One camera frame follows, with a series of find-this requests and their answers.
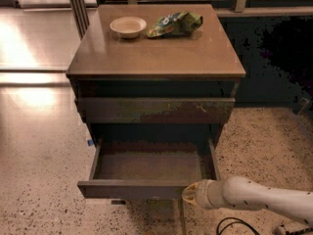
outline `green bag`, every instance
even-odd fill
[[[203,23],[201,15],[190,12],[178,12],[158,18],[153,28],[147,32],[148,37],[190,35]]]

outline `black cable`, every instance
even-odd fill
[[[227,224],[221,231],[219,231],[221,224],[224,221],[229,220],[229,219],[234,219],[236,221],[233,221],[233,222]],[[248,224],[247,222],[245,222],[245,221],[243,221],[243,220],[241,220],[239,218],[236,218],[236,217],[226,217],[223,220],[221,220],[219,222],[219,224],[217,225],[216,235],[221,235],[226,230],[226,228],[228,228],[229,226],[231,226],[232,224],[235,224],[235,223],[239,223],[239,224],[245,225],[247,228],[249,228],[254,233],[254,235],[260,235],[250,224]]]

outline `closed drawer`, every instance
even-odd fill
[[[89,123],[224,123],[234,98],[80,98],[77,109]]]
[[[188,132],[188,126],[169,128],[176,133],[165,141],[160,141],[161,137],[142,140],[136,133],[129,133],[127,140],[104,136],[97,142],[89,178],[77,184],[84,197],[180,199],[188,185],[204,178],[216,179],[214,151],[212,145],[205,144],[203,126],[199,126],[199,133],[193,133],[196,138],[188,140],[177,139]],[[157,136],[151,126],[149,135],[154,134]]]

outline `speckled floor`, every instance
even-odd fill
[[[1,234],[182,234],[175,202],[112,205],[82,197],[76,182],[86,179],[95,151],[87,145],[71,90],[59,79],[64,81],[59,87],[0,89]],[[311,123],[289,109],[234,109],[216,150],[221,175],[312,190],[312,140]],[[201,211],[185,205],[187,234],[214,234],[228,216],[261,234],[290,222],[269,211]],[[225,234],[250,233],[234,225]]]

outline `floor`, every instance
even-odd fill
[[[17,27],[16,38],[0,33],[0,65],[66,67],[79,44],[70,12],[41,19],[34,15],[37,21],[30,22],[21,16],[28,12],[17,13],[9,17],[0,10],[2,27],[3,22]],[[53,19],[52,28],[48,21]],[[17,52],[19,39],[33,58],[29,63],[18,59],[25,53]],[[63,73],[0,73],[0,85],[1,234],[182,234],[175,202],[112,205],[83,198],[76,183],[87,178],[95,149],[87,144],[88,131]],[[222,178],[241,175],[269,187],[312,190],[312,146],[313,125],[306,117],[286,108],[236,108],[216,153]],[[185,205],[187,234],[215,234],[219,221],[229,216],[243,219],[260,234],[291,222],[269,211],[202,211]],[[251,233],[235,224],[223,234]]]

